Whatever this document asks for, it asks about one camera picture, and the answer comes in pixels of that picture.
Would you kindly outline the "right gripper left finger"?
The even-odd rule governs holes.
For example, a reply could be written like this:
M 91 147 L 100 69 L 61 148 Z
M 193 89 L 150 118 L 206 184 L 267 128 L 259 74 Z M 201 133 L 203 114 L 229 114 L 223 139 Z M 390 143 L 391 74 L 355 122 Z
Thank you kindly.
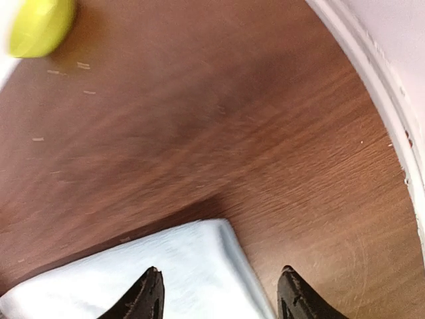
M 162 272 L 151 266 L 98 319 L 162 319 L 164 298 Z

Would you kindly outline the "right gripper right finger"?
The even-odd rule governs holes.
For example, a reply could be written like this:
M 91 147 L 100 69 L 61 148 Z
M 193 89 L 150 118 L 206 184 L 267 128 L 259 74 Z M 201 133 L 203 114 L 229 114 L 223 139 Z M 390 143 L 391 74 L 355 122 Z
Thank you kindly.
M 327 303 L 290 265 L 282 269 L 277 290 L 278 318 L 347 319 Z

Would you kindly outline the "light blue towel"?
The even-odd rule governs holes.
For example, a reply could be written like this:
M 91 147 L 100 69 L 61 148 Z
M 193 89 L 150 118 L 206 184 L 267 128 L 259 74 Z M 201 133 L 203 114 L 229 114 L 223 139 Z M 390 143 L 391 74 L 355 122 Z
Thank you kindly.
M 97 318 L 149 268 L 163 276 L 165 318 L 274 318 L 226 219 L 130 241 L 23 281 L 1 297 L 7 318 Z

